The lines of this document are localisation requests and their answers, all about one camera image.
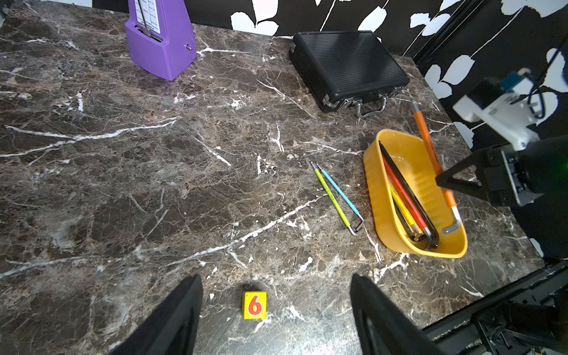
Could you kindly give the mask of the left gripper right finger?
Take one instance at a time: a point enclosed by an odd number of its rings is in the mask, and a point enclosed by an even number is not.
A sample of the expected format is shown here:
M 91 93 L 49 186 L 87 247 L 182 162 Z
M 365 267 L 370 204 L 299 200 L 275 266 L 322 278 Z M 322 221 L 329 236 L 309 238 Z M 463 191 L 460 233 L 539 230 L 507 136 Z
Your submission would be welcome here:
M 354 274 L 350 298 L 363 354 L 442 354 L 367 277 Z

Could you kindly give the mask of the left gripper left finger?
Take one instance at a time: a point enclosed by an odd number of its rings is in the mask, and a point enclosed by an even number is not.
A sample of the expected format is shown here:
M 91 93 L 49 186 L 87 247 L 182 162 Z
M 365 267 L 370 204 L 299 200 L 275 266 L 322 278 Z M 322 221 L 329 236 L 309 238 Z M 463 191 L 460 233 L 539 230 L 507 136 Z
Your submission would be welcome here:
M 204 289 L 200 275 L 184 278 L 111 354 L 192 354 Z

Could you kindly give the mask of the large black hex key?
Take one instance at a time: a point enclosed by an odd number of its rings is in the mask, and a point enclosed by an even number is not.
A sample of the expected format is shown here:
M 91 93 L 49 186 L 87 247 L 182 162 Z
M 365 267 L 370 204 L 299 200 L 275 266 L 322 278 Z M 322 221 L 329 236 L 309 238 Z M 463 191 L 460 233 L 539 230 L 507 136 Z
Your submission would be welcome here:
M 435 248 L 437 249 L 439 247 L 440 236 L 433 224 L 433 221 L 426 213 L 425 208 L 419 202 L 419 199 L 414 194 L 409 183 L 405 180 L 401 171 L 393 161 L 393 158 L 389 155 L 387 149 L 381 142 L 379 142 L 379 145 L 383 163 L 385 165 L 385 171 L 391 182 L 390 184 L 393 186 L 405 208 L 413 217 L 415 225 L 422 231 L 422 234 L 427 239 L 427 246 L 425 249 L 427 251 Z

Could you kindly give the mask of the yellow plastic storage box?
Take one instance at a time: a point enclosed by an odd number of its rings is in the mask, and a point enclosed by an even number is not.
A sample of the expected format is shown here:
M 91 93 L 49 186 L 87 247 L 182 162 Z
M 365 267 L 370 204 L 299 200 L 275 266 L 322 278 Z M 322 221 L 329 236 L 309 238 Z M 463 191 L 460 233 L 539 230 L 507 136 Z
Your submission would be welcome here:
M 429 229 L 439 237 L 438 246 L 426 249 L 426 241 L 415 242 L 399 220 L 391 196 L 390 176 L 385 168 L 382 149 L 396 164 L 394 172 L 400 172 L 411 189 L 409 195 L 416 198 L 432 223 Z M 436 172 L 431 165 L 421 138 L 395 130 L 381 130 L 374 142 L 365 150 L 365 175 L 375 229 L 380 240 L 392 251 L 420 254 L 429 257 L 457 259 L 467 251 L 467 235 L 463 225 L 445 234 L 443 229 L 454 222 L 452 208 L 446 204 L 442 189 L 436 185 Z

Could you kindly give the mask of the red hex key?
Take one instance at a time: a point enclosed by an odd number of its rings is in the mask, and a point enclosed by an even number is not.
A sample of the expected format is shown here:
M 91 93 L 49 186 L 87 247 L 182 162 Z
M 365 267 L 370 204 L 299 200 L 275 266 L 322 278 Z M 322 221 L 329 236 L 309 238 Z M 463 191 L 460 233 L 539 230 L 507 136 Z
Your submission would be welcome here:
M 423 231 L 423 234 L 426 237 L 432 238 L 433 234 L 430 230 L 429 220 L 427 214 L 422 208 L 422 205 L 412 192 L 410 186 L 402 176 L 402 173 L 398 170 L 396 164 L 392 161 L 391 157 L 388 154 L 383 153 L 382 158 L 388 177 L 393 182 L 394 188 L 403 199 L 407 209 L 417 222 L 418 227 Z

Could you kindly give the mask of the small black hex key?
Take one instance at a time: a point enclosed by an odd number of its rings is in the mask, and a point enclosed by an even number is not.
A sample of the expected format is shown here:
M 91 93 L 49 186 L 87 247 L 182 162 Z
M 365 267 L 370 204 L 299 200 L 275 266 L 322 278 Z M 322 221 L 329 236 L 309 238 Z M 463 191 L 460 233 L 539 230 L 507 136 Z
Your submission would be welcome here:
M 393 199 L 393 202 L 395 205 L 397 217 L 399 218 L 403 229 L 405 229 L 408 238 L 414 242 L 422 241 L 424 239 L 422 231 L 417 226 L 417 223 L 415 222 L 411 213 L 406 209 L 405 205 L 402 202 L 398 202 L 395 199 Z

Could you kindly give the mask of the blue hex key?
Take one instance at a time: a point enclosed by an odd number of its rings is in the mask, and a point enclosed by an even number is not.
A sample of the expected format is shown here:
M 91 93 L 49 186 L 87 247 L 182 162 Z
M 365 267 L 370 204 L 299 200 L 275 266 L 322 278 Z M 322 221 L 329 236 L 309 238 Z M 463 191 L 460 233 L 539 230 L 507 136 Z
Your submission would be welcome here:
M 321 171 L 323 176 L 327 179 L 327 181 L 331 184 L 331 186 L 333 186 L 334 189 L 339 193 L 341 198 L 348 204 L 348 206 L 351 208 L 353 213 L 360 219 L 359 224 L 356 227 L 352 228 L 354 233 L 359 232 L 362 229 L 363 223 L 364 223 L 364 218 L 360 214 L 359 210 L 355 207 L 355 205 L 351 202 L 351 200 L 343 192 L 343 190 L 340 188 L 340 186 L 334 181 L 334 179 L 330 176 L 330 174 L 328 174 L 327 171 L 324 168 L 322 168 L 321 165 L 318 164 L 317 167 L 319 168 L 319 170 Z

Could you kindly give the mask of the green hex key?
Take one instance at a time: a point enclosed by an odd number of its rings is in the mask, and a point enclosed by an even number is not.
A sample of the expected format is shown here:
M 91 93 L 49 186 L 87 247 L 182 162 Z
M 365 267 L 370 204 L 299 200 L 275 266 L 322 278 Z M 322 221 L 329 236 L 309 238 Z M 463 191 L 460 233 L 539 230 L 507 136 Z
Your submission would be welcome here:
M 352 229 L 350 222 L 348 221 L 344 211 L 342 210 L 342 208 L 340 207 L 340 204 L 337 202 L 337 199 L 334 197 L 332 191 L 330 190 L 330 188 L 328 187 L 328 184 L 325 182 L 324 177 L 322 176 L 322 173 L 320 172 L 320 170 L 317 168 L 316 164 L 311 161 L 310 162 L 316 176 L 318 177 L 318 180 L 320 181 L 323 189 L 325 189 L 325 192 L 327 193 L 328 197 L 330 198 L 334 208 L 336 209 L 338 215 L 340 216 L 342 222 L 344 223 L 344 225 L 346 226 L 346 228 L 349 230 L 349 232 L 352 235 L 356 235 L 355 231 Z

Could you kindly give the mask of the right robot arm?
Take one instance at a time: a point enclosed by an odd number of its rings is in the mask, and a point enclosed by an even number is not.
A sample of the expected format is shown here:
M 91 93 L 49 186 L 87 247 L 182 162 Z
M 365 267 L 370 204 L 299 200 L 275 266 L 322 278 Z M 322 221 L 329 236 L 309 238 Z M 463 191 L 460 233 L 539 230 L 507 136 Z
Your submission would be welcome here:
M 479 149 L 436 177 L 438 186 L 511 209 L 545 260 L 567 258 L 567 137 Z

